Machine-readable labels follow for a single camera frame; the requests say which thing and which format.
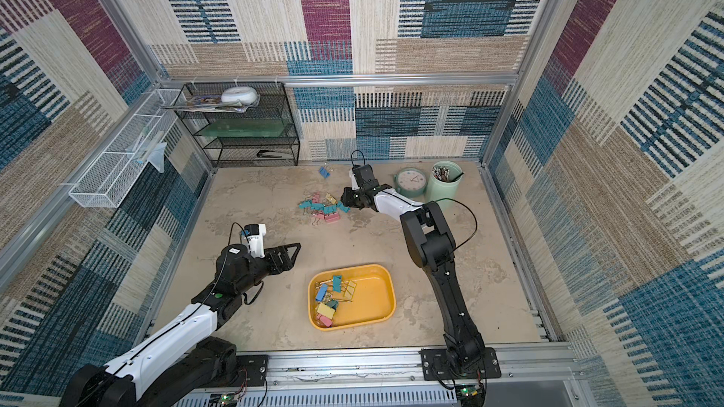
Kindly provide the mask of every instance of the mint green container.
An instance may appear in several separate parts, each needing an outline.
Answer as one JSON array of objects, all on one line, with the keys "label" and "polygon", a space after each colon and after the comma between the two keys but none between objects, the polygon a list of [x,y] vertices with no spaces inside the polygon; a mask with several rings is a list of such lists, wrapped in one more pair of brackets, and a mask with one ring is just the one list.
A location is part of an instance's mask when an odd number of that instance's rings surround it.
[{"label": "mint green container", "polygon": [[[463,172],[463,169],[460,168],[458,164],[450,162],[449,160],[441,160],[432,167],[447,167],[449,170],[450,179],[455,179]],[[460,182],[463,180],[464,177],[465,175],[458,177],[457,180],[453,183],[444,183],[434,177],[432,175],[432,170],[430,170],[429,180],[427,181],[427,189],[425,190],[425,203],[433,202],[435,200],[443,198],[455,198],[455,194],[457,193],[457,187],[460,185]],[[449,206],[449,204],[446,203],[452,202],[442,202],[440,203],[440,207]]]}]

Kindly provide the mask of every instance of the mounting plate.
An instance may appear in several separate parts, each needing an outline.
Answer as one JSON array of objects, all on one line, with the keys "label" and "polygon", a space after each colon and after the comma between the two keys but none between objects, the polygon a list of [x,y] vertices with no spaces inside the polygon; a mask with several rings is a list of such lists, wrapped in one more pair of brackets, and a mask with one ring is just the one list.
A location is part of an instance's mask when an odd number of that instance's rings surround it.
[{"label": "mounting plate", "polygon": [[[446,349],[422,349],[420,351],[422,372],[425,376],[425,380],[452,380],[460,378],[459,376],[454,376],[450,373],[446,352]],[[485,348],[483,360],[479,364],[479,368],[482,378],[500,378],[500,365],[498,364],[495,349]],[[466,379],[476,379],[478,377],[477,374],[471,373],[463,373],[461,376]]]},{"label": "mounting plate", "polygon": [[[247,387],[263,387],[267,380],[268,355],[237,355],[236,367],[240,375],[244,374],[242,369],[246,369],[246,386]],[[231,382],[232,386],[241,385],[243,379],[237,378]],[[228,387],[229,383],[211,382],[200,388],[217,388]]]}]

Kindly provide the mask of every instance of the green clock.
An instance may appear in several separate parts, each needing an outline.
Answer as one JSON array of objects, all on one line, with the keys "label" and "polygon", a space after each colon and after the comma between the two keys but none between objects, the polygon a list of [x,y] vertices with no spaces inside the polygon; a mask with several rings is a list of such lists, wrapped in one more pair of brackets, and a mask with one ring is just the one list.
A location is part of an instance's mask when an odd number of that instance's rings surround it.
[{"label": "green clock", "polygon": [[425,193],[427,175],[417,168],[403,168],[394,176],[394,190],[408,198]]}]

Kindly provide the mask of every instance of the robotic arm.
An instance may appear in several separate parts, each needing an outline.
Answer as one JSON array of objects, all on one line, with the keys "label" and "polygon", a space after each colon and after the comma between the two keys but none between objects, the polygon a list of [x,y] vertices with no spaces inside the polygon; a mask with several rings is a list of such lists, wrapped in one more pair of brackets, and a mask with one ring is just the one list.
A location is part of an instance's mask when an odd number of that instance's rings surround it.
[{"label": "robotic arm", "polygon": [[[247,225],[247,244],[234,243],[216,260],[212,283],[173,321],[141,344],[106,363],[86,365],[71,378],[60,407],[167,407],[204,384],[232,384],[241,368],[236,346],[211,334],[242,304],[254,302],[267,275],[291,270],[299,243],[264,249],[265,225]],[[248,300],[246,291],[262,285]],[[174,364],[189,348],[186,357]]]},{"label": "robotic arm", "polygon": [[345,206],[370,207],[402,224],[410,257],[427,274],[442,313],[451,373],[465,376],[484,370],[485,343],[460,292],[454,255],[456,242],[440,206],[436,202],[414,202],[390,185],[380,185],[369,165],[354,165],[350,177],[352,187],[345,188],[341,198]]}]

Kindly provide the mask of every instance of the black metal rack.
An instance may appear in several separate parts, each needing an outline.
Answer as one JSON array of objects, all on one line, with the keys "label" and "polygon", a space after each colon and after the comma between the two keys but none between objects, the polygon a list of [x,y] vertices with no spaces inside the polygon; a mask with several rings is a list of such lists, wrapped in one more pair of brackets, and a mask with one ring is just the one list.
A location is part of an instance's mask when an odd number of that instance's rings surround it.
[{"label": "black metal rack", "polygon": [[[278,82],[214,82],[186,84],[181,88],[175,104],[185,104],[194,96],[214,96],[232,86],[250,86],[259,94],[259,103],[244,113],[192,112],[177,110],[179,119],[191,132],[214,167],[269,167],[297,165],[299,161],[299,134],[292,118],[284,84]],[[262,120],[274,125],[267,136],[214,136],[210,126],[225,123]]]}]

